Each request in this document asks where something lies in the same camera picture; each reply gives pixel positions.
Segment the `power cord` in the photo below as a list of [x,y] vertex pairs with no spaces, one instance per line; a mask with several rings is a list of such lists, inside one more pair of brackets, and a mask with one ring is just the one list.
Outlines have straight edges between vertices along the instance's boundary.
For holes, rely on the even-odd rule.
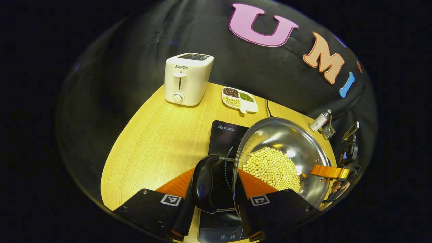
[[266,105],[267,105],[267,111],[269,112],[270,117],[274,117],[274,116],[271,115],[271,112],[270,112],[270,109],[269,109],[269,101],[267,99],[265,99],[265,100],[266,100]]

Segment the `orange letter m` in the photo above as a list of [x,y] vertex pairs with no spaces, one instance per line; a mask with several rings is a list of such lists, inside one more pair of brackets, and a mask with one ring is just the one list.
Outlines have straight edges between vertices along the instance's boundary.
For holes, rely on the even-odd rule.
[[340,68],[342,65],[345,64],[345,61],[343,60],[342,56],[338,53],[333,54],[333,56],[330,56],[330,49],[328,47],[327,41],[316,32],[312,32],[315,36],[315,44],[314,47],[312,47],[311,52],[309,55],[304,55],[303,60],[307,64],[309,64],[311,67],[317,67],[318,66],[318,58],[320,58],[320,67],[319,71],[323,72],[327,68],[330,68],[328,71],[324,73],[325,79],[329,81],[331,84],[334,84],[336,82],[336,76],[338,75]]

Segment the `supor logo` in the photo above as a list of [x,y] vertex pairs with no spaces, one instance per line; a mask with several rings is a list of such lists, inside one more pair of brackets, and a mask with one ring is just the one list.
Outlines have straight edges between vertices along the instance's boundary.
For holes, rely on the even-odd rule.
[[270,203],[266,195],[251,197],[251,202],[253,206],[259,206],[259,205]]
[[188,69],[189,67],[185,67],[185,66],[178,66],[178,65],[176,65],[175,68]]
[[171,206],[178,206],[178,204],[180,203],[180,200],[181,200],[181,197],[166,194],[162,198],[161,203],[166,204],[166,205],[171,205]]

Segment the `white toaster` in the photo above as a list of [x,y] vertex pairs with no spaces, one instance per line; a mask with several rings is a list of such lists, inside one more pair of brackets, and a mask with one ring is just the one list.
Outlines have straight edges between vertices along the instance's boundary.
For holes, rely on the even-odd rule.
[[214,58],[184,53],[165,64],[165,99],[184,106],[197,105],[207,88]]

